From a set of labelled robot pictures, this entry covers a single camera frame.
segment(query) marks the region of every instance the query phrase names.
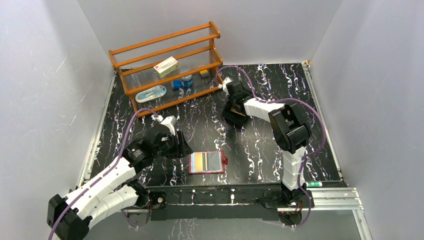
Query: black marble table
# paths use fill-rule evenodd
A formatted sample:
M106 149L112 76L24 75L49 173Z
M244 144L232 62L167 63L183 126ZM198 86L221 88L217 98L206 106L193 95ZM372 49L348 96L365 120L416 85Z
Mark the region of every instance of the black marble table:
M300 63L239 65L250 76L256 93L265 100L297 98L315 108L315 102ZM235 69L224 69L222 76L246 78ZM223 91L214 92L158 112L164 117L177 118L175 128L183 130L185 139L195 152L223 150L228 158L226 173L189 174L188 157L157 160L144 169L138 178L146 186L204 186L278 183L283 174L283 156L273 140L271 125L258 118L250 119L241 130L236 130L221 117L226 101ZM106 117L93 164L91 177L101 172L118 155L123 132L133 115L130 99L124 94L117 76L107 108ZM307 152L321 142L319 123L305 109L312 138ZM158 124L150 115L140 118L131 126L129 141L141 137L148 128ZM306 181L340 181L340 176L328 143L312 158L308 158L304 177Z

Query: cardboard box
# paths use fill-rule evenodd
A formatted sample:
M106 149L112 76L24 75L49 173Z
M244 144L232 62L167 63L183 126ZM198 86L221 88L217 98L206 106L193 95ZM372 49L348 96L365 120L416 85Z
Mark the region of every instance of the cardboard box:
M154 66L153 68L154 68L154 70L156 70L159 77L163 78L166 75L168 75L170 72L172 72L172 71L174 71L175 69L178 68L178 61L174 57L170 56L169 58L167 58L163 62Z

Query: wooden shelf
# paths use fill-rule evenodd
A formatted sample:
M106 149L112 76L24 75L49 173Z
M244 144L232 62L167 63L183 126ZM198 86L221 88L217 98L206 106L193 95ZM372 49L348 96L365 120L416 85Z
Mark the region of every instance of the wooden shelf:
M148 41L133 44L117 50L110 50L110 62L117 70L125 91L130 97L134 111L146 105L150 105L154 110L159 111L179 103L200 97L205 94L219 90L216 83L204 82L197 77L197 73L202 70L209 70L215 76L218 66L223 64L223 60L215 48L214 39L221 36L218 28L211 21L207 24L189 28L183 31L157 37ZM164 78L160 78L153 69L155 65L173 56L178 61L178 68ZM143 63L142 66L124 71L122 68L136 63ZM187 75L193 75L193 86L182 88L186 91L184 97L175 97L170 81L180 79ZM155 104L150 102L137 103L135 96L137 93L153 88L157 85L164 85L167 89L165 96L158 98ZM142 112L138 117L144 116L148 112Z

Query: white wall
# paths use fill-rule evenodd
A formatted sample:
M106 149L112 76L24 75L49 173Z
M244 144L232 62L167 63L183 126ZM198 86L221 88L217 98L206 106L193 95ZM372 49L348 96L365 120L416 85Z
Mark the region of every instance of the white wall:
M0 1L0 235L47 239L78 183L112 67L76 0Z
M105 51L213 21L224 64L310 60L342 0L78 0Z
M423 239L424 2L345 0L311 62L373 239Z

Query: green marker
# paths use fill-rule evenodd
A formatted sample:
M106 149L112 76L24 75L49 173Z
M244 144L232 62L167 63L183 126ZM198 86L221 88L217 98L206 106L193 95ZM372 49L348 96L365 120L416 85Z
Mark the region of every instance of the green marker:
M310 181L310 182L306 182L306 187L308 188L319 188L322 187L323 183L320 181Z

